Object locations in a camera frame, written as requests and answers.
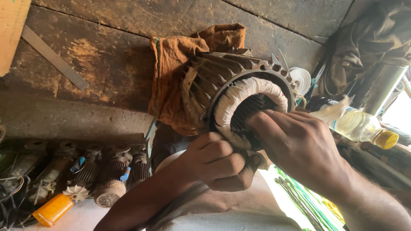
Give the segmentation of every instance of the metal pipe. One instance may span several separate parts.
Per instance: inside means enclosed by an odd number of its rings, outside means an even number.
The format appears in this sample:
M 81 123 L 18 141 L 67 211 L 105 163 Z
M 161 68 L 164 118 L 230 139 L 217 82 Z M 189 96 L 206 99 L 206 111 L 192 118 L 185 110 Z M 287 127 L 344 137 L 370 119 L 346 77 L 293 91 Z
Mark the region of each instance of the metal pipe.
M 373 73 L 362 83 L 352 106 L 368 114 L 378 115 L 407 68 L 408 65 L 401 62 L 377 63 Z
M 404 82 L 404 87 L 405 87 L 405 92 L 407 93 L 408 97 L 411 99 L 411 84 L 410 81 L 404 76 L 402 78 L 402 81 Z

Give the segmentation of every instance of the metal ruler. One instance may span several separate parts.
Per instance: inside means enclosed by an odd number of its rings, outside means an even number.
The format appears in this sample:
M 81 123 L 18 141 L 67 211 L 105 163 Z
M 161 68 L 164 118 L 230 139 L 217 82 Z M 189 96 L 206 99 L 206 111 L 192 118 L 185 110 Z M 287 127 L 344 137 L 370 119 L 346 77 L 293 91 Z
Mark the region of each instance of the metal ruler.
M 76 87 L 84 90 L 89 84 L 79 76 L 58 54 L 56 54 L 37 34 L 24 25 L 21 36 L 65 75 Z

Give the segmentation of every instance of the roll of tape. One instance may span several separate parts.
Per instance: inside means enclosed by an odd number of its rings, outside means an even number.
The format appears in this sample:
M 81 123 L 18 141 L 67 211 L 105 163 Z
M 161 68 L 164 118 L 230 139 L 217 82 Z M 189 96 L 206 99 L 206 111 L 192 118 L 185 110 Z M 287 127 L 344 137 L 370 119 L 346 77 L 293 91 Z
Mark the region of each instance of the roll of tape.
M 303 68 L 292 67 L 290 68 L 290 75 L 292 78 L 291 83 L 296 86 L 298 94 L 305 95 L 311 86 L 311 75 L 309 72 Z

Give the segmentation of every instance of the yellow bottle cap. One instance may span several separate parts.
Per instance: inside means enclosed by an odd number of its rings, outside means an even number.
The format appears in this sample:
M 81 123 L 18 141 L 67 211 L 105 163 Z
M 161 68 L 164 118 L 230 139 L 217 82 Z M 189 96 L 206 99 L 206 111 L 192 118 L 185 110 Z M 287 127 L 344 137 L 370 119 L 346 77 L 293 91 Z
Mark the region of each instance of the yellow bottle cap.
M 382 149 L 390 149 L 392 148 L 398 141 L 399 135 L 395 132 L 385 131 L 380 133 L 378 137 L 375 139 L 374 144 Z

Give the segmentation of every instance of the forearm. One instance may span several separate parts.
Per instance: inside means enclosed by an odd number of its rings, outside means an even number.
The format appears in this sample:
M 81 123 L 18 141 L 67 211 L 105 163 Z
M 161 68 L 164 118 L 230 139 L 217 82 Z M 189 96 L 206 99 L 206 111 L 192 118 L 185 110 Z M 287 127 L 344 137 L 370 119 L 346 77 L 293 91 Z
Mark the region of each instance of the forearm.
M 129 230 L 147 221 L 195 180 L 175 161 L 121 197 L 95 230 Z
M 408 231 L 411 218 L 390 194 L 352 170 L 349 188 L 343 196 L 331 199 L 340 209 L 351 231 Z

